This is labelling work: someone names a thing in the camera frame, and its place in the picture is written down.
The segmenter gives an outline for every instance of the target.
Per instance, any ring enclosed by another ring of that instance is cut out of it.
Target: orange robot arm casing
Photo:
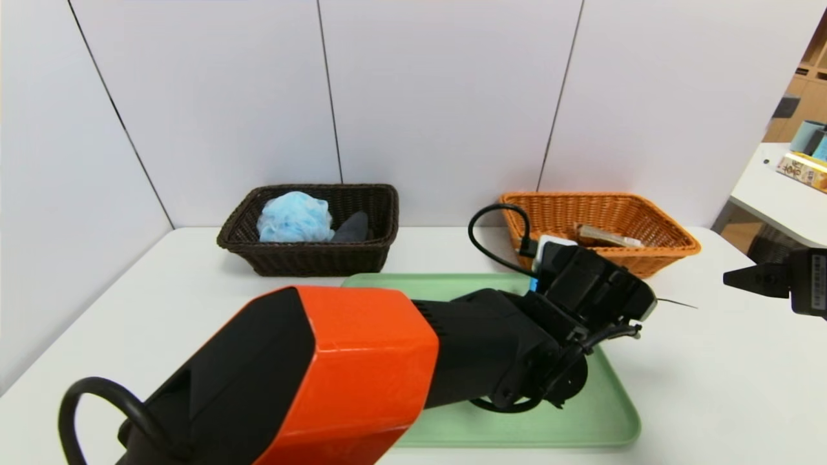
[[[255,465],[375,463],[423,409],[437,335],[397,290],[296,289],[315,352]]]

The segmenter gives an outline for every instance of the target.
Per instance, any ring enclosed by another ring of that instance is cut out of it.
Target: green tray
[[[398,289],[411,299],[451,300],[484,288],[522,294],[528,277],[369,273],[351,276],[342,286]],[[470,402],[445,405],[424,410],[396,447],[590,448],[634,442],[640,417],[609,360],[600,348],[587,360],[586,387],[563,410],[547,402],[522,414],[496,414]]]

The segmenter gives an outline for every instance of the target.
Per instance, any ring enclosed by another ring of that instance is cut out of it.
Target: white table
[[[775,171],[789,148],[788,143],[759,145],[729,201],[808,247],[827,247],[827,194]],[[721,217],[728,216],[724,208]]]
[[[721,285],[747,257],[709,230],[691,228],[704,251],[649,280],[663,303],[643,338],[604,345],[643,422],[638,441],[607,449],[392,449],[381,465],[822,463],[827,438],[827,324],[795,315],[789,301]],[[63,463],[60,398],[84,376],[105,376],[146,398],[251,297],[280,286],[342,279],[260,278],[215,245],[216,228],[171,232],[0,397],[0,463]],[[506,232],[482,242],[509,249]],[[402,228],[387,272],[492,272],[464,228]],[[90,464],[122,454],[122,417],[81,401],[78,428]]]

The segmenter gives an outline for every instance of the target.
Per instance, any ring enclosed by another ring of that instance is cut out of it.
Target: white wall panel
[[[316,2],[72,0],[176,227],[252,188],[339,182]]]
[[[0,392],[171,230],[69,4],[2,7]]]
[[[540,189],[632,191],[711,225],[825,5],[586,0]]]
[[[460,225],[537,188],[580,0],[322,0],[345,182],[404,225]]]

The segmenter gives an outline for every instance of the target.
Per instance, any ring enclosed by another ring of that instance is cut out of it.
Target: brown wicker basket
[[[622,193],[553,193],[513,192],[500,197],[504,204],[523,208],[531,219],[531,236],[541,234],[575,239],[575,223],[586,223],[610,233],[634,237],[646,244],[643,248],[590,247],[636,276],[646,278],[664,266],[700,252],[700,244],[672,218],[652,202],[633,194]],[[523,220],[515,212],[504,210],[505,221],[514,248],[523,236]],[[520,257],[520,264],[531,269],[530,258]]]
[[[332,228],[358,211],[367,213],[369,240],[259,242],[256,223],[268,200],[299,190],[327,200]],[[218,234],[218,245],[236,253],[262,276],[350,276],[378,272],[399,229],[399,195],[392,185],[272,185],[252,190]]]

